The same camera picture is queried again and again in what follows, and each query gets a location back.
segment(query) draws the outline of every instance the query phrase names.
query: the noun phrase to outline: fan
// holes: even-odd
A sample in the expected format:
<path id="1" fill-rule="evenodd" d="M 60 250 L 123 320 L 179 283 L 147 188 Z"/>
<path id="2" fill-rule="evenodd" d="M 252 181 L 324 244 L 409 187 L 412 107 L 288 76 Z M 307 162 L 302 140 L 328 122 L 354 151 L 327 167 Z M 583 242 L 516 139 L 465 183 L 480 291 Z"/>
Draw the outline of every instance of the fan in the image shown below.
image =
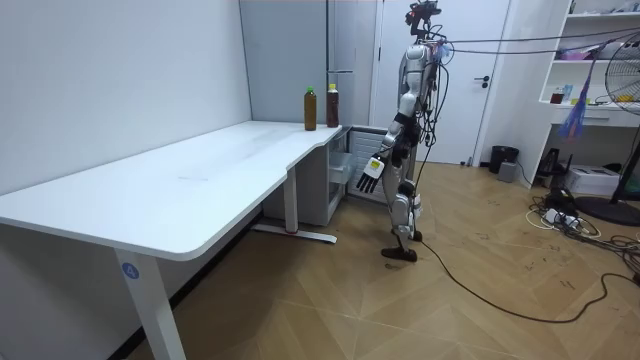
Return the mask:
<path id="1" fill-rule="evenodd" d="M 640 33 L 620 46 L 613 55 L 607 67 L 605 85 L 612 102 L 624 111 L 640 115 Z M 629 159 L 612 198 L 576 198 L 578 210 L 614 224 L 640 226 L 640 210 L 620 202 L 639 159 L 640 144 Z"/>
<path id="2" fill-rule="evenodd" d="M 611 101 L 622 110 L 640 115 L 640 34 L 620 46 L 605 76 Z"/>

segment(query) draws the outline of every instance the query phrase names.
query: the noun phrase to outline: desk leg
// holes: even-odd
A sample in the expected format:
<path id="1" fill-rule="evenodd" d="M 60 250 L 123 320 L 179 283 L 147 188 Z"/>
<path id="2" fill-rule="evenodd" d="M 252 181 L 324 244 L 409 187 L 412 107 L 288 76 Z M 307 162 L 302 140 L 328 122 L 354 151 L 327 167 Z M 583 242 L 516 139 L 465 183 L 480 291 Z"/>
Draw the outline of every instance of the desk leg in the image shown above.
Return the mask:
<path id="1" fill-rule="evenodd" d="M 120 270 L 156 360 L 186 360 L 156 259 L 116 250 Z"/>
<path id="2" fill-rule="evenodd" d="M 309 231 L 298 231 L 298 196 L 296 191 L 296 168 L 287 171 L 287 179 L 284 181 L 284 220 L 285 228 L 277 226 L 256 224 L 253 230 L 276 234 L 290 235 L 305 239 L 324 241 L 335 244 L 338 239 L 332 235 L 319 234 Z"/>

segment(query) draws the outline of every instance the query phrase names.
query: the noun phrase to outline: white door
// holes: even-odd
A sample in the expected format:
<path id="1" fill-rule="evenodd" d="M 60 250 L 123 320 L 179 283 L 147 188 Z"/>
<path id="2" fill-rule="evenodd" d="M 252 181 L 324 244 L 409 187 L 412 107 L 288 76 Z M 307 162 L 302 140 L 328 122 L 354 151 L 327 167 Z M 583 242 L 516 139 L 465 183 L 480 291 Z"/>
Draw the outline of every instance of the white door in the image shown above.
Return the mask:
<path id="1" fill-rule="evenodd" d="M 382 9 L 379 62 L 374 66 L 377 77 L 372 92 L 370 124 L 389 127 L 397 113 L 398 68 L 406 49 L 415 42 L 410 28 L 404 22 L 409 5 L 415 0 L 385 0 Z M 433 16 L 433 25 L 441 24 L 441 34 L 451 41 L 500 39 L 504 27 L 509 0 L 440 0 L 440 15 Z M 464 50 L 497 51 L 499 43 L 463 43 L 456 48 Z M 483 80 L 493 77 L 496 55 L 455 53 L 446 66 L 451 74 L 449 93 L 436 126 L 437 143 L 428 161 L 459 164 L 473 157 L 480 123 L 484 113 L 489 87 L 483 88 Z M 426 147 L 418 147 L 418 161 L 426 155 Z"/>

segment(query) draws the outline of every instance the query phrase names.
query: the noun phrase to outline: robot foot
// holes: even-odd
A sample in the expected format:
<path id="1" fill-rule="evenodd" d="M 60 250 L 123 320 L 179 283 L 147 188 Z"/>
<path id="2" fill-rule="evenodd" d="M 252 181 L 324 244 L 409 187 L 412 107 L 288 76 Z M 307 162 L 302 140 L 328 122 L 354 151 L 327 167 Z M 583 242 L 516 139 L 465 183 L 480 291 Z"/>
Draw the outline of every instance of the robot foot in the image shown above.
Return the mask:
<path id="1" fill-rule="evenodd" d="M 418 261 L 418 255 L 415 251 L 411 249 L 404 251 L 404 249 L 400 246 L 395 248 L 382 249 L 380 253 L 382 254 L 382 256 L 389 259 L 404 260 L 409 262 Z"/>

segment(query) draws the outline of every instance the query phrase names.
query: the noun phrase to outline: white box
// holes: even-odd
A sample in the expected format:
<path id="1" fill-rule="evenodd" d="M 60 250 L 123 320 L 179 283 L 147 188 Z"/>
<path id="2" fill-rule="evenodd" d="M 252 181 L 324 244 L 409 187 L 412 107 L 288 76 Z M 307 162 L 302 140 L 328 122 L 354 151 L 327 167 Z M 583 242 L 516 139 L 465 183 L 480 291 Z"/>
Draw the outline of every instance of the white box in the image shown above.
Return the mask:
<path id="1" fill-rule="evenodd" d="M 611 196 L 619 181 L 620 174 L 603 167 L 571 165 L 564 186 L 572 193 Z"/>

